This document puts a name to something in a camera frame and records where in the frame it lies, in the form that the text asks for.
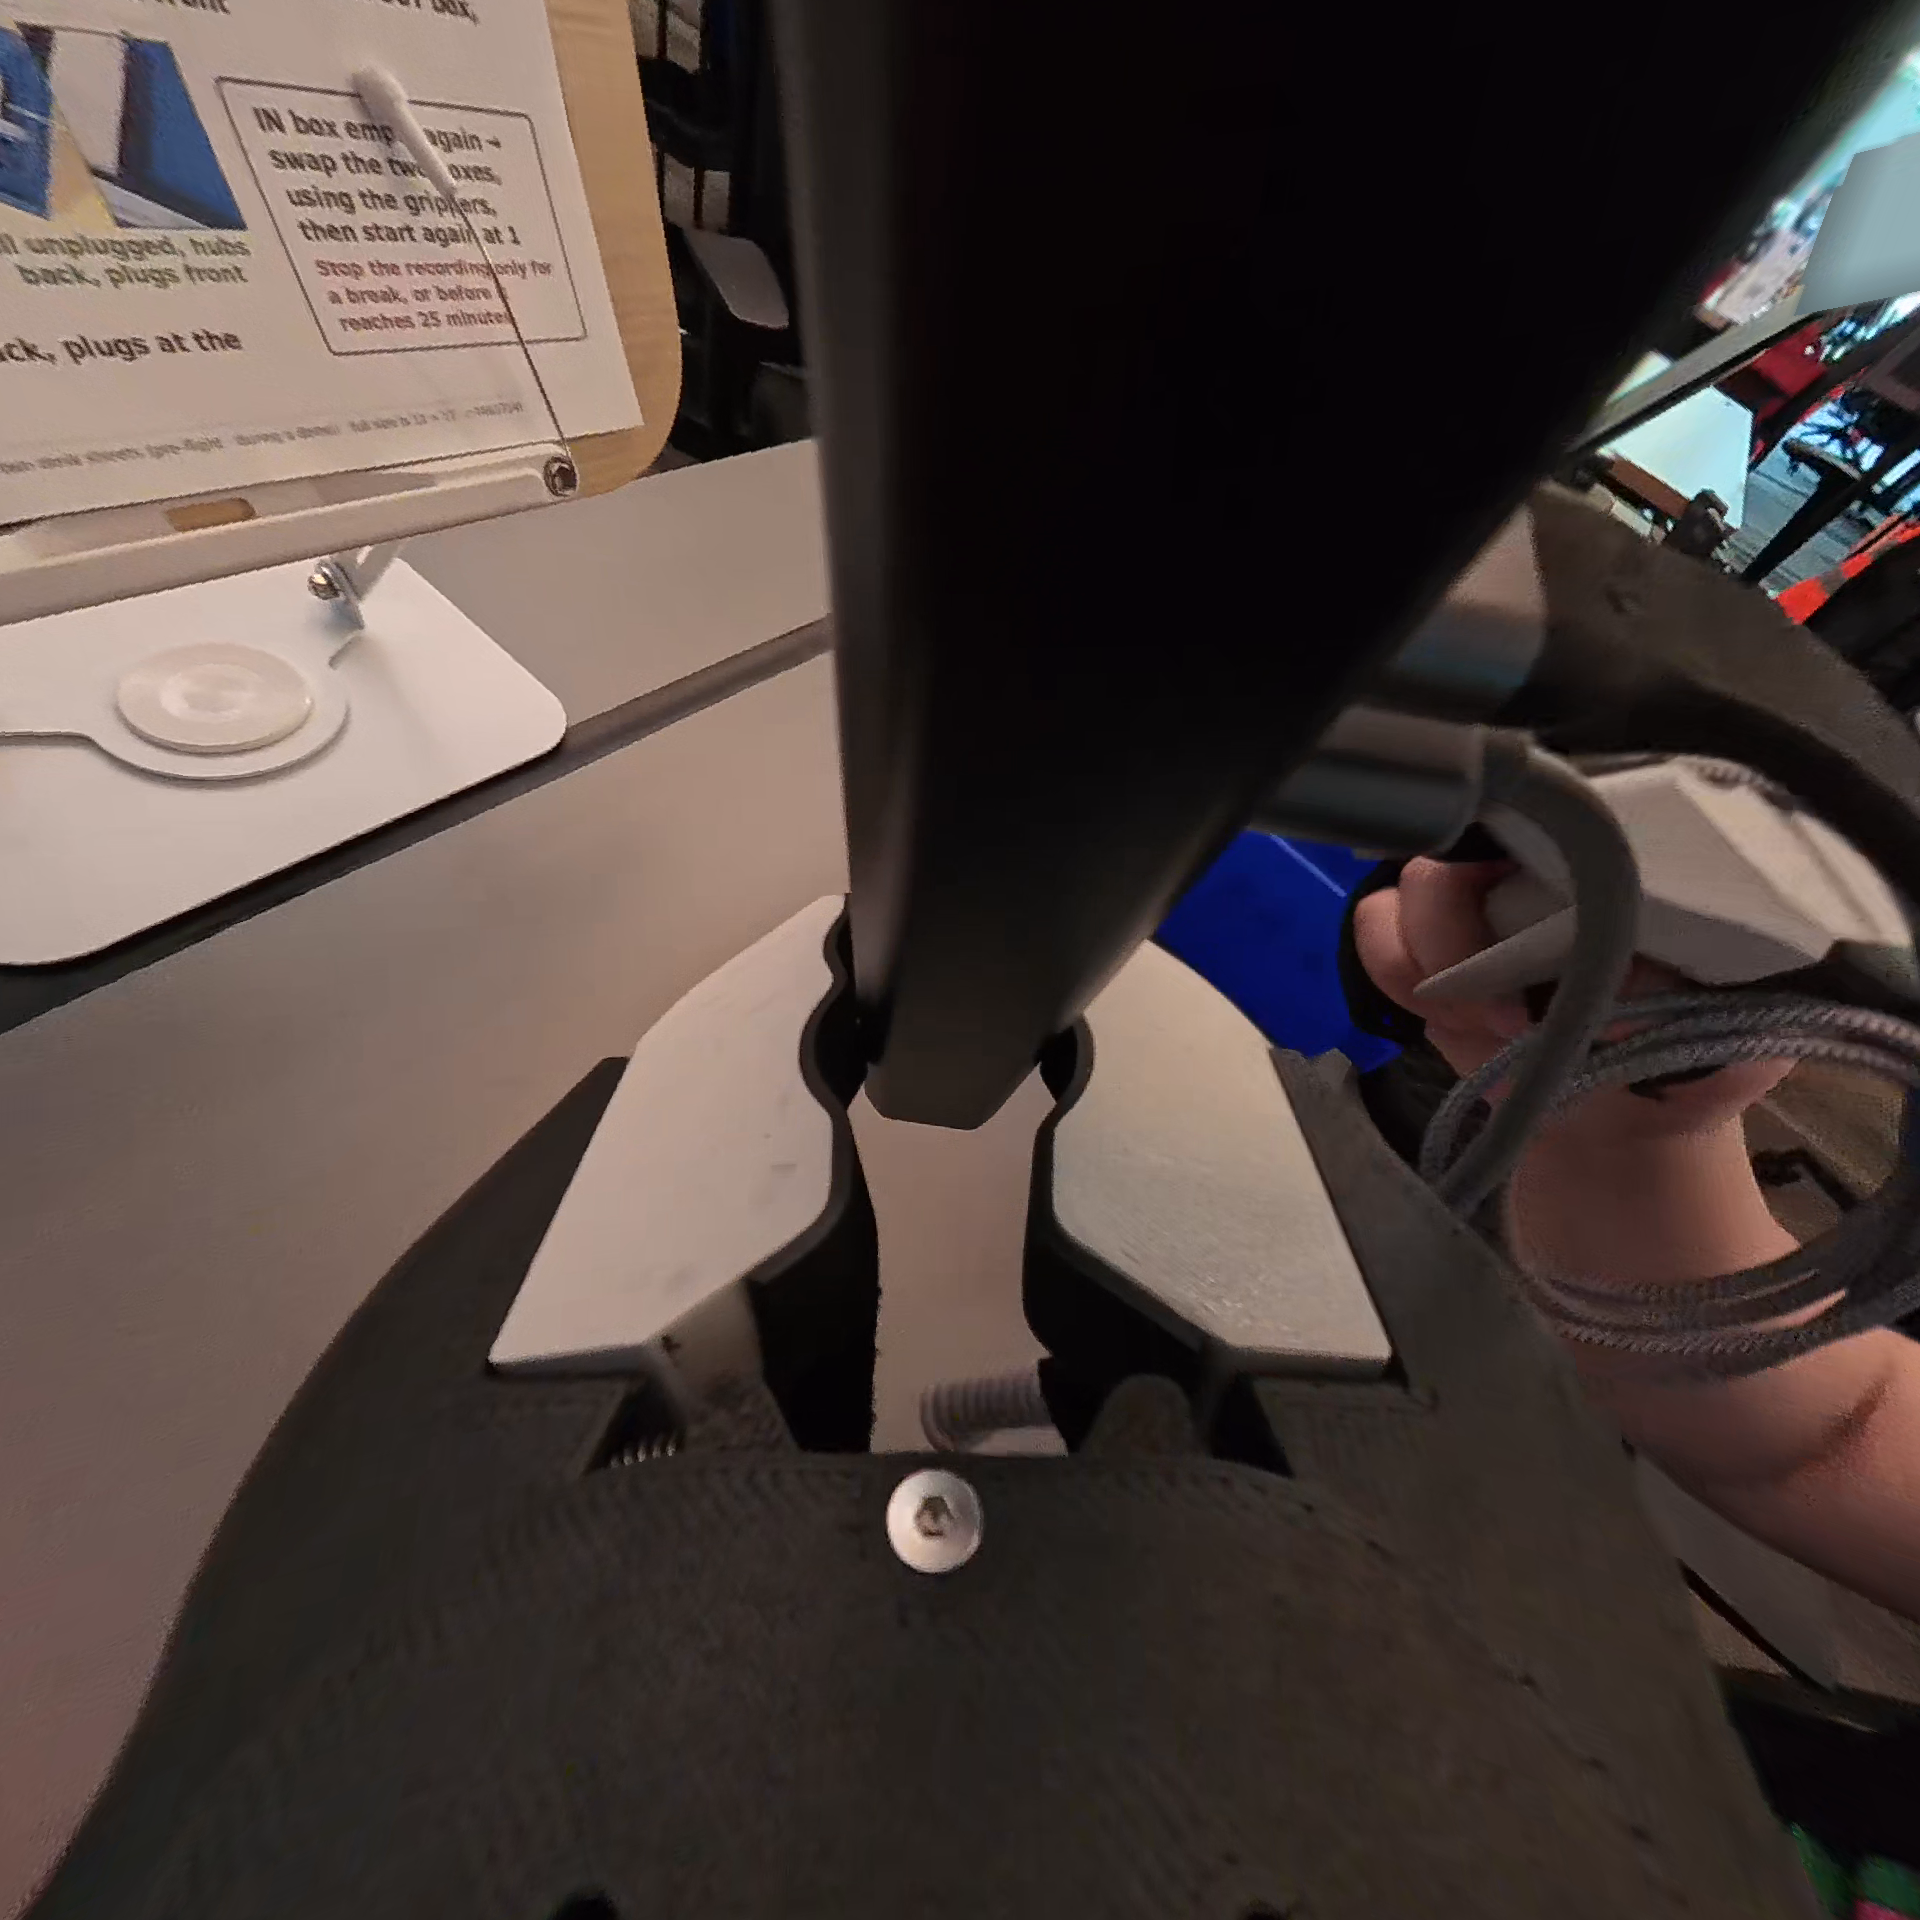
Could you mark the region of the wooden backing board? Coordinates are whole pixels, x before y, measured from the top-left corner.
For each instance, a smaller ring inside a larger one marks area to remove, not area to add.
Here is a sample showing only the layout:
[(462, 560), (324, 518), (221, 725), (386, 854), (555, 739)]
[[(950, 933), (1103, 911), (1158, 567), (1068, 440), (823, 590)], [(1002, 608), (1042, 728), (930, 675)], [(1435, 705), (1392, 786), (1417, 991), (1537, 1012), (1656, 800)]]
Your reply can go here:
[(581, 496), (651, 474), (685, 398), (685, 333), (629, 3), (546, 3), (558, 83), (643, 424), (571, 437)]

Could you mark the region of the braided usb cable blue tape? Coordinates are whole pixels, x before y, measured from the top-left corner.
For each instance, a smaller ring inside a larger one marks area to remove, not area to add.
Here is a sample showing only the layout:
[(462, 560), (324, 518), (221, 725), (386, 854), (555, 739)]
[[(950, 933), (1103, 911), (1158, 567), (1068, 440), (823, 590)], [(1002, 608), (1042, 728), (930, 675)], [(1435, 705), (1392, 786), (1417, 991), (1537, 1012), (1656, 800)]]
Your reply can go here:
[(1836, 1230), (1799, 1254), (1692, 1288), (1601, 1289), (1521, 1278), (1570, 1343), (1636, 1354), (1683, 1379), (1755, 1379), (1918, 1314), (1918, 1020), (1792, 991), (1683, 991), (1613, 1006), (1594, 1040), (1547, 1064), (1521, 1038), (1463, 1077), (1420, 1144), (1420, 1177), (1455, 1215), (1497, 1198), (1525, 1144), (1559, 1109), (1608, 1085), (1746, 1064), (1828, 1064), (1904, 1088), (1898, 1164)]

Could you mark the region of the white stand base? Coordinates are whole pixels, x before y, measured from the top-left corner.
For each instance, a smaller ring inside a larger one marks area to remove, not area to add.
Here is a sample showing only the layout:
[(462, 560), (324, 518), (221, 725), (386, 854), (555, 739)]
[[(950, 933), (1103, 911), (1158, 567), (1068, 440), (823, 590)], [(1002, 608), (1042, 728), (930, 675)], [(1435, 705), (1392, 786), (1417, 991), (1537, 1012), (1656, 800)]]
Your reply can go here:
[(399, 550), (558, 440), (6, 533), (6, 969), (63, 969), (533, 766), (563, 701)]

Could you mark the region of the black usb hub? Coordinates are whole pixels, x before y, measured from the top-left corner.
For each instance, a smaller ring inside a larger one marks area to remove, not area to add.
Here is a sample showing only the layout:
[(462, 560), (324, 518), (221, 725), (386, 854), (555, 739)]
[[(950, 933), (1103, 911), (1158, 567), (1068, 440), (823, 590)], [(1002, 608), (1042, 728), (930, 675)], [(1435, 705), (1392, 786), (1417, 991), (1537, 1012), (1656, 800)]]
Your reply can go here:
[(1918, 3), (772, 3), (881, 1116), (976, 1130)]

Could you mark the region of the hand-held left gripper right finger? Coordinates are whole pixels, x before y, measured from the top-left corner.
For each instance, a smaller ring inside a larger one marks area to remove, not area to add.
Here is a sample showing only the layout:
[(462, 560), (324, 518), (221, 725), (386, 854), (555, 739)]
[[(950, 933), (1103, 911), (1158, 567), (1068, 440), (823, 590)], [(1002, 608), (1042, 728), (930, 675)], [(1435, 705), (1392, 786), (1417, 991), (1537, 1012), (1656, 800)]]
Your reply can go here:
[(1042, 1398), (1077, 1450), (1130, 1379), (1172, 1383), (1206, 1443), (1257, 1383), (1377, 1387), (1392, 1348), (1262, 1029), (1144, 945), (1042, 1054), (1053, 1116), (1026, 1221)]

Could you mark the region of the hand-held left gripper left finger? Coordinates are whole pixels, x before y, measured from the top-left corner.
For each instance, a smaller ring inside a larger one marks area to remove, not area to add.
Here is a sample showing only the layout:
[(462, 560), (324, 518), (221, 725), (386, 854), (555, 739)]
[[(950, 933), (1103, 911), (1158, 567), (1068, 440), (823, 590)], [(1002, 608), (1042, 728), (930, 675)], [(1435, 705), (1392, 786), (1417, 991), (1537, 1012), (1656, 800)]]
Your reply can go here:
[(639, 1379), (676, 1422), (758, 1383), (808, 1454), (870, 1454), (881, 1245), (848, 899), (821, 896), (634, 1044), (506, 1314), (506, 1379)]

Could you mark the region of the printed instruction sheet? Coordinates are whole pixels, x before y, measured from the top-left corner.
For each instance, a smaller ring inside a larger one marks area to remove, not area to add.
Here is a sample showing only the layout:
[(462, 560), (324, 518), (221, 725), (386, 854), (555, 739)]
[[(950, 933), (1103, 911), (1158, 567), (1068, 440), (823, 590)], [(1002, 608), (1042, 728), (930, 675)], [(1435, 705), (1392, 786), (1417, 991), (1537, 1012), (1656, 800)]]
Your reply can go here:
[(6, 3), (6, 522), (643, 424), (550, 3)]

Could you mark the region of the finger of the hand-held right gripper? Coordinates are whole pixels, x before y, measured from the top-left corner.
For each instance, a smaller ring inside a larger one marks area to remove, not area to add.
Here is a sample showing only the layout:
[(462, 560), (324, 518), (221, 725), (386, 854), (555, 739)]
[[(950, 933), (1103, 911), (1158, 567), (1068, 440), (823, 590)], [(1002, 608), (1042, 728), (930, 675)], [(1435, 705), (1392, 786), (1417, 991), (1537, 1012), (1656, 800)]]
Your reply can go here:
[(1712, 761), (1590, 775), (1645, 880), (1636, 953), (1689, 985), (1761, 985), (1836, 951), (1914, 961), (1886, 876), (1799, 800)]

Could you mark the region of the person's right hand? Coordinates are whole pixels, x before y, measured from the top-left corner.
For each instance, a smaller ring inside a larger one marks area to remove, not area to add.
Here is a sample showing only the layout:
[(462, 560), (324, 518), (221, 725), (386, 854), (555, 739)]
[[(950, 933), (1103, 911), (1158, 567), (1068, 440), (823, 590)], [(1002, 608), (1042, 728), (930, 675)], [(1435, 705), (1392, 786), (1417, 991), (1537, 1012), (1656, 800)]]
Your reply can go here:
[[(1359, 899), (1367, 980), (1427, 1029), (1455, 1073), (1530, 1033), (1518, 997), (1444, 1004), (1422, 985), (1491, 945), (1483, 919), (1501, 866), (1417, 859)], [(1750, 1169), (1746, 1116), (1786, 1064), (1741, 1064), (1659, 1093), (1601, 1088), (1530, 1139), (1508, 1187), (1508, 1249), (1530, 1277), (1598, 1288), (1684, 1288), (1775, 1264), (1797, 1236)]]

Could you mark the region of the blue plastic bin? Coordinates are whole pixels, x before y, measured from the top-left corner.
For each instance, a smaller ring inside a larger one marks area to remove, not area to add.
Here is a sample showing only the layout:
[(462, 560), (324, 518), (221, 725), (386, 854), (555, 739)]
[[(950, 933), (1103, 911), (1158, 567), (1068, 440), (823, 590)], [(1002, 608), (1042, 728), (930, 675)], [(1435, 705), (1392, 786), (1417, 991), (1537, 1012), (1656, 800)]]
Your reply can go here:
[(1380, 1071), (1399, 1044), (1353, 1018), (1341, 943), (1377, 863), (1344, 847), (1238, 834), (1158, 928), (1158, 945), (1226, 994), (1270, 1047)]

